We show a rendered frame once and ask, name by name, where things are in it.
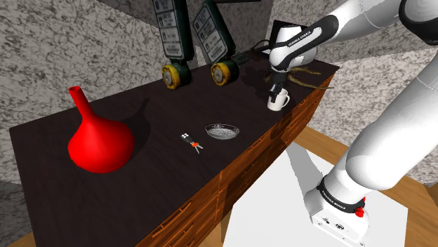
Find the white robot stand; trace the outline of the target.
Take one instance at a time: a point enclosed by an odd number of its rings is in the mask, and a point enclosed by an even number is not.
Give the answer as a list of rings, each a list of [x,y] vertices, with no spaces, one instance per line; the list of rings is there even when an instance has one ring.
[[[303,201],[332,168],[316,154],[290,144],[234,204],[223,247],[347,247],[311,223]],[[372,192],[366,211],[366,247],[405,247],[405,206]]]

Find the shallow grey patterned bowl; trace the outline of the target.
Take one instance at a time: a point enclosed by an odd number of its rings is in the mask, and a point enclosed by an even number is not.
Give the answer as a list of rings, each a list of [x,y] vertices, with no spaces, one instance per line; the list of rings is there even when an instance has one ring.
[[[230,140],[237,137],[240,130],[232,125],[224,123],[212,123],[205,127],[209,136],[218,140]]]

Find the black key fob with keys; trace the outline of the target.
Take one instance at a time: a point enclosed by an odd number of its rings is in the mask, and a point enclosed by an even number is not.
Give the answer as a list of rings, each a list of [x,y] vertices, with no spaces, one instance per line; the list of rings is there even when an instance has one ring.
[[[183,133],[180,135],[181,139],[184,140],[186,143],[188,143],[190,146],[192,146],[195,151],[197,152],[197,154],[200,153],[200,149],[203,149],[203,147],[198,143],[195,142],[193,137],[191,135],[189,135],[188,133]]]

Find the red bulbous vase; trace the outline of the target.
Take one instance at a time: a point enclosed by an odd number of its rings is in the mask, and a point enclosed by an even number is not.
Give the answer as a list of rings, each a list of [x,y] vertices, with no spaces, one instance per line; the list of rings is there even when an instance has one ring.
[[[92,173],[111,173],[124,166],[134,148],[134,137],[127,125],[98,116],[82,89],[69,88],[81,115],[81,124],[67,149],[71,160]]]

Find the green device with yellow wheel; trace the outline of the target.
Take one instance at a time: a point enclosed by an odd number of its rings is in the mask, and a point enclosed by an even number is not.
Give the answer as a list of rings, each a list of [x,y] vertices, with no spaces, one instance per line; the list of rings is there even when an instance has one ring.
[[[161,74],[166,87],[175,90],[187,85],[192,75],[187,62],[194,58],[194,46],[186,0],[152,0],[164,55],[170,64]]]
[[[248,58],[236,50],[225,21],[213,0],[204,0],[192,26],[211,62],[211,76],[217,86],[225,86],[239,78],[239,66]]]

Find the dark-topped wooden chest of drawers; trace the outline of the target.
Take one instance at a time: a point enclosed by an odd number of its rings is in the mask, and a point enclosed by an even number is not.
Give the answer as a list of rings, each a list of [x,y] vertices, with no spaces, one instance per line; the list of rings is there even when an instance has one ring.
[[[315,60],[298,73],[326,87],[337,67]],[[192,71],[192,82],[169,90],[155,81],[91,103],[99,116],[123,121],[135,137],[131,160],[119,170],[95,174],[76,166],[67,143],[81,117],[76,108],[12,127],[11,142],[36,247],[163,246],[179,225],[210,203],[228,166],[241,173],[285,131],[304,122],[300,110],[324,90],[287,83],[289,103],[267,108],[268,61],[249,60],[239,78],[215,85],[209,66]],[[240,132],[230,140],[212,138],[209,124],[229,124]],[[181,139],[188,133],[203,149]]]

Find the white mug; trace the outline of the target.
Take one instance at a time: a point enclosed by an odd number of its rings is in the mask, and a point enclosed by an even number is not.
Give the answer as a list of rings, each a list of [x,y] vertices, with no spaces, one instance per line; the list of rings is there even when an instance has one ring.
[[[285,107],[290,101],[290,96],[288,95],[288,91],[286,89],[282,89],[280,93],[275,97],[275,101],[273,102],[273,97],[270,96],[267,102],[267,108],[272,111],[280,111],[283,107]]]

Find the brown dried twigs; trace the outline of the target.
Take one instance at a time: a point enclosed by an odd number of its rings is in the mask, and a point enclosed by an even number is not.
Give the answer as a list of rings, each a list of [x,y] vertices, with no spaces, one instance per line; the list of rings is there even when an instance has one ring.
[[[291,69],[291,71],[287,72],[286,79],[292,83],[295,83],[299,86],[306,87],[306,88],[321,89],[321,90],[334,88],[334,87],[330,87],[330,86],[329,87],[321,87],[321,86],[313,86],[310,84],[306,84],[293,76],[297,72],[304,72],[306,74],[313,74],[313,75],[321,75],[320,72],[315,72],[315,71],[309,70],[307,67],[294,67]],[[265,83],[272,83],[274,85],[274,82],[272,80],[272,76],[270,73],[268,73],[266,75],[266,77],[264,78],[264,82]],[[279,90],[281,91],[281,88],[283,88],[283,86],[284,86],[284,83],[280,83],[280,84],[278,84],[277,88],[280,88]]]

